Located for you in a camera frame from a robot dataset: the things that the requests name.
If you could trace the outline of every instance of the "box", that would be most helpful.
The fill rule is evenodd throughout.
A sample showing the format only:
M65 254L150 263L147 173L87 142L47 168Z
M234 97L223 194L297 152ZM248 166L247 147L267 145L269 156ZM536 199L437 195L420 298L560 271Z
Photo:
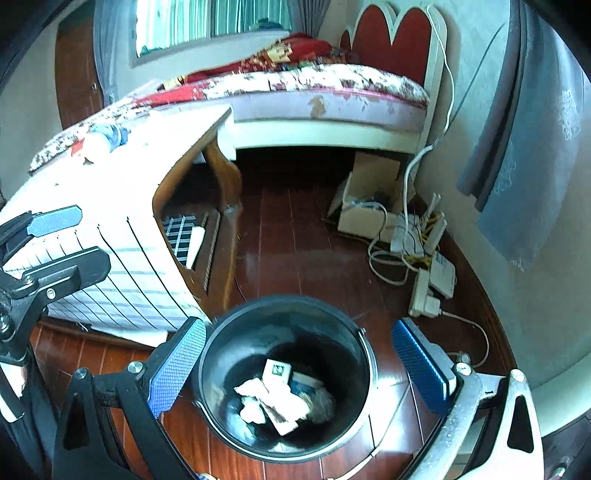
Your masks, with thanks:
M393 199L388 212L386 227L380 235L380 241L390 243L394 230L394 217L402 211L402 188L404 175L398 170L400 162L390 158L378 157L357 152L353 171L337 189L328 216L340 207L341 213L337 228L339 232L374 239L384 222L384 211L355 205L355 202L367 201L376 193L385 194ZM408 200L414 197L414 187L408 182Z

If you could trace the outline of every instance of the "blue gripper pad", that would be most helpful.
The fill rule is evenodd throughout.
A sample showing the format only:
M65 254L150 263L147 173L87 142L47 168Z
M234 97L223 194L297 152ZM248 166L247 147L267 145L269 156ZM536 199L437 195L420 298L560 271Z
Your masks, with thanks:
M440 416L447 415L450 409L447 382L416 335L402 320L392 327L392 343L428 409Z
M154 417L170 410L189 373L203 351L206 341L205 324L197 319L164 361L150 383L148 406Z
M48 233L59 232L65 228L76 226L82 220L82 210L78 205L60 208L52 212L39 213L33 217L27 227L29 235L40 237Z

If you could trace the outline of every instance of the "trash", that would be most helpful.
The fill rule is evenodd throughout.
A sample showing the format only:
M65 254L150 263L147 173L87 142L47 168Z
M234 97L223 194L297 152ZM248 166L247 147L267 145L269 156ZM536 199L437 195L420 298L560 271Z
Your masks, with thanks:
M252 380L247 380L239 387L234 388L234 390L238 395L254 397L267 405L271 405L271 407L273 406L269 391L260 378L255 377Z
M313 377L293 372L291 365L268 359L262 375L235 387L244 408L240 417L247 423L263 424L265 413L279 435L298 427L298 421L325 423L335 414L335 400L324 384Z
M265 402L267 406L274 407L277 413L288 421L304 420L310 414L310 406L294 395L287 384L272 382L269 398L271 403Z
M277 430L277 433L279 433L279 435L282 437L287 435L289 432L293 432L298 427L296 422L286 420L281 415L279 415L277 410L274 408L269 407L264 403L261 404L261 407L263 410L265 410L266 414L271 420L271 423L275 427L275 430Z
M269 388L273 381L279 381L287 385L290 379L291 365L276 360L268 359L265 364L265 369L262 373L262 382Z
M320 380L294 372L289 386L293 394L310 406L307 419L312 423L325 423L335 416L335 399Z
M261 403L253 397L242 397L244 408L240 412L240 417L246 423L256 423L262 425L267 422L265 413L261 408Z

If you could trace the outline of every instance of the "black trash bin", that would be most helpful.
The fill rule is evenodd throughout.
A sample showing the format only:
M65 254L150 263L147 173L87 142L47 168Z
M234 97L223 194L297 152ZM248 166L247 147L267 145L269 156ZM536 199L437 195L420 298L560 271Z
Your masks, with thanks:
M234 387L260 377L268 358L322 380L335 398L333 420L300 422L283 437L270 422L245 423ZM253 458L292 463L326 455L359 431L376 378L365 332L344 313L309 297L274 296L219 320L191 373L191 386L195 405L220 440Z

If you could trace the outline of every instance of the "white bed frame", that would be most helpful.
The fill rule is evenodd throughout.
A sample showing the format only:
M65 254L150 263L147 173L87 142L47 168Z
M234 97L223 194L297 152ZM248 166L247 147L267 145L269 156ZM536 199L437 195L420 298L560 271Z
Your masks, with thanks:
M389 28L390 42L393 42L400 26L400 21L409 9L396 16L394 9L389 3L374 0L370 5L377 6L384 14ZM351 43L354 41L355 32L357 31L364 11L365 9L360 12L355 22L355 27L346 28L349 32ZM430 7L429 13L445 46L447 41L447 26L445 21L435 7ZM437 41L437 36L432 31L424 85L430 101L427 107L423 129L420 133L396 131L376 125L322 119L279 119L235 122L233 115L231 115L218 132L217 140L220 149L229 160L235 160L236 150L241 148L295 147L305 145L367 148L415 154L422 150L427 143L427 137L437 104L437 97L439 95L442 72L443 53Z

